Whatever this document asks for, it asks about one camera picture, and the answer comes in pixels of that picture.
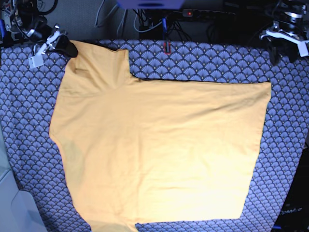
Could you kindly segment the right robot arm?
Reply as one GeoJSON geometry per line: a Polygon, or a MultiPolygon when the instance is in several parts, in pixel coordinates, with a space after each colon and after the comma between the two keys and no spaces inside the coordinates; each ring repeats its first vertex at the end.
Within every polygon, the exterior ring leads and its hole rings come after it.
{"type": "Polygon", "coordinates": [[[37,0],[2,0],[0,2],[0,47],[30,43],[32,56],[28,58],[30,68],[43,65],[43,55],[49,52],[75,58],[78,50],[70,42],[67,32],[58,24],[48,25],[46,16],[57,7],[53,1],[51,8],[42,11],[37,0]]]}

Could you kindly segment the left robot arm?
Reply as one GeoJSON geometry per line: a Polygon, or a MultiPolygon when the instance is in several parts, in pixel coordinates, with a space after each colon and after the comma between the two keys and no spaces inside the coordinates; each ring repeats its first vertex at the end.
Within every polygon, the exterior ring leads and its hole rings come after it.
{"type": "Polygon", "coordinates": [[[309,56],[309,22],[304,20],[308,3],[307,0],[280,0],[265,11],[273,21],[261,31],[259,39],[266,43],[272,65],[277,65],[281,56],[287,56],[291,63],[309,56]]]}

